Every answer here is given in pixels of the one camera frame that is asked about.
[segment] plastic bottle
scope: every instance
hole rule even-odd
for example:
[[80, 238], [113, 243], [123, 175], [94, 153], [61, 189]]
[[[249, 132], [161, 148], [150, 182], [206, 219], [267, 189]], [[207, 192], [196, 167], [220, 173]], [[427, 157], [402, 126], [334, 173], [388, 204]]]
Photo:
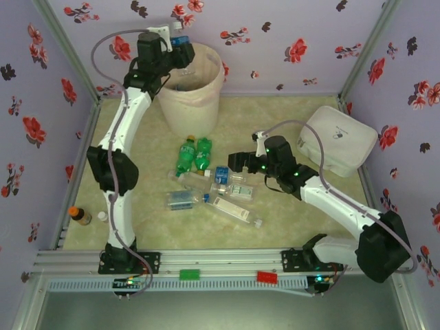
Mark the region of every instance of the plastic bottle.
[[[182, 33], [184, 29], [184, 27], [182, 26], [182, 22], [180, 21], [173, 22], [173, 24], [171, 24], [169, 28], [170, 28], [170, 41], [172, 47], [179, 46], [183, 43], [190, 43], [189, 37]], [[183, 69], [177, 69], [177, 74], [179, 76], [188, 76], [195, 74], [194, 64], [190, 63], [187, 67]]]
[[91, 215], [84, 211], [83, 208], [72, 206], [69, 208], [69, 215], [82, 226], [87, 226], [91, 221]]
[[174, 170], [168, 173], [168, 178], [180, 183], [185, 189], [198, 190], [202, 193], [209, 193], [211, 190], [211, 182], [207, 177], [202, 177], [193, 172], [179, 174]]
[[246, 182], [246, 173], [232, 172], [227, 166], [218, 166], [215, 170], [205, 170], [206, 177], [216, 184], [230, 184], [231, 182]]
[[168, 192], [166, 194], [166, 208], [167, 210], [190, 210], [194, 207], [206, 202], [209, 194], [193, 190], [181, 190]]
[[194, 136], [189, 135], [186, 142], [183, 143], [179, 151], [179, 159], [177, 160], [176, 170], [178, 173], [188, 172], [193, 165], [195, 155]]
[[226, 196], [236, 201], [251, 203], [255, 198], [256, 187], [246, 186], [244, 184], [212, 184], [210, 193], [220, 196]]
[[197, 174], [203, 175], [211, 160], [212, 141], [206, 137], [197, 141], [197, 152], [194, 159]]
[[254, 226], [260, 228], [263, 221], [259, 219], [252, 211], [235, 205], [231, 201], [224, 199], [222, 196], [210, 194], [206, 204], [214, 208], [218, 213], [238, 221], [243, 225]]
[[102, 221], [103, 223], [108, 223], [109, 222], [109, 215], [107, 214], [107, 212], [101, 211], [98, 213], [98, 219], [100, 221]]

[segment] floral wallpaper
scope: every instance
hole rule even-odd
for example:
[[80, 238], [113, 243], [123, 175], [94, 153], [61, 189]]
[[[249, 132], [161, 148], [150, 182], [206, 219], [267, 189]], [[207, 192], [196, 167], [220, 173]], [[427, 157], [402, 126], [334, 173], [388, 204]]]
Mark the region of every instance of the floral wallpaper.
[[0, 328], [10, 329], [36, 253], [51, 248], [94, 102], [31, 1], [2, 3], [0, 29]]
[[440, 314], [440, 38], [435, 0], [402, 1], [346, 98], [355, 119], [380, 132], [366, 161], [377, 202], [402, 217], [417, 253], [426, 329]]
[[[216, 50], [228, 68], [226, 93], [340, 92], [379, 18], [385, 0], [46, 0], [89, 72], [96, 91], [119, 90], [93, 70], [90, 51], [118, 30], [179, 21], [192, 42]], [[108, 40], [96, 56], [122, 80], [137, 56], [138, 34]], [[381, 62], [373, 70], [377, 80]]]

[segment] red block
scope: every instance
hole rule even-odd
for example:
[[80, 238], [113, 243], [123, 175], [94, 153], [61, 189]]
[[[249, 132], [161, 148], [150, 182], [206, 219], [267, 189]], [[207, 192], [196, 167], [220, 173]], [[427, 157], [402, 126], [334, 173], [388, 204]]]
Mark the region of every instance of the red block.
[[278, 275], [275, 273], [257, 272], [256, 281], [269, 284], [278, 284]]

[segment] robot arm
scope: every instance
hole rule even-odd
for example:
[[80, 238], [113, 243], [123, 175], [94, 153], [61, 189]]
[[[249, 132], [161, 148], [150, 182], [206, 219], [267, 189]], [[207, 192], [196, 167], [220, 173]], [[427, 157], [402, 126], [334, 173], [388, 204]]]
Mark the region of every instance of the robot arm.
[[[170, 39], [168, 26], [152, 27], [148, 32], [141, 33], [137, 40], [137, 53], [138, 57], [131, 62], [124, 77], [128, 100], [122, 97], [106, 135], [97, 147], [90, 146], [87, 151], [87, 159], [103, 191], [109, 214], [113, 211], [105, 252], [109, 256], [107, 262], [110, 261], [119, 274], [132, 270], [136, 263], [134, 255], [124, 248], [137, 250], [131, 223], [131, 193], [138, 182], [139, 170], [129, 158], [134, 135], [142, 116], [162, 88], [163, 77], [169, 76], [172, 69], [187, 67], [195, 55], [187, 37]], [[115, 193], [108, 159], [110, 142], [119, 187], [118, 198], [113, 205], [109, 199]]]
[[319, 208], [353, 235], [353, 239], [335, 239], [325, 234], [312, 238], [303, 247], [312, 254], [307, 261], [311, 267], [314, 261], [358, 265], [369, 278], [382, 283], [408, 260], [410, 255], [405, 248], [372, 220], [379, 219], [409, 245], [398, 214], [382, 214], [324, 185], [318, 172], [296, 163], [282, 136], [268, 137], [258, 132], [252, 138], [257, 142], [257, 152], [229, 155], [228, 166], [234, 172], [241, 172], [246, 166], [249, 173], [275, 178], [283, 192]]

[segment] green block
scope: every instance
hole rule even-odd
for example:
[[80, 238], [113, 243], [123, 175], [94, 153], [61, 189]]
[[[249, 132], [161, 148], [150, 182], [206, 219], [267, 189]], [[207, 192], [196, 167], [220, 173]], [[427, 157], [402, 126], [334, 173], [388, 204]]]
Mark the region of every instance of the green block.
[[198, 269], [181, 269], [179, 274], [181, 281], [199, 281], [200, 270]]

